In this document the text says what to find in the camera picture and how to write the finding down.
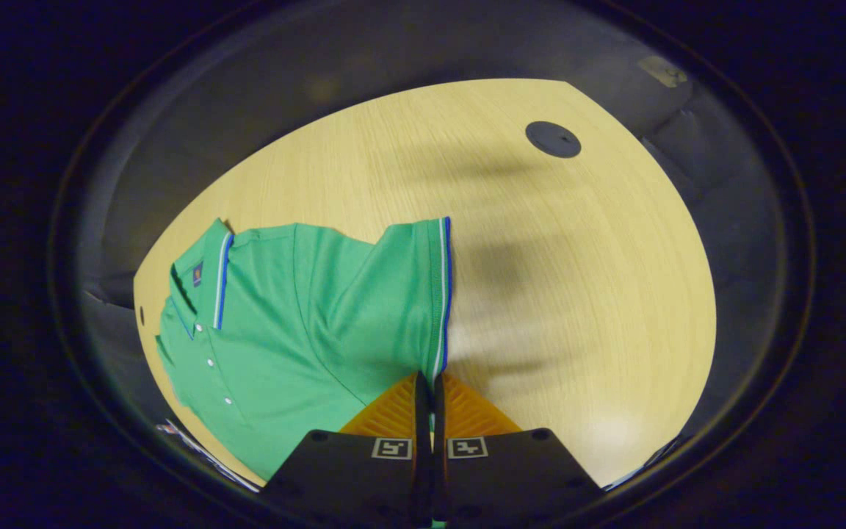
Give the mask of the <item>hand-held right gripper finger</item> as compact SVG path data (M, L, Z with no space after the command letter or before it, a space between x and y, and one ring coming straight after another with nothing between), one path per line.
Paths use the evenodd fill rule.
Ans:
M604 490L549 428L523 429L459 378L434 383L433 515L448 526L547 526Z
M310 430L261 490L300 525L432 523L430 396L406 376L338 431Z

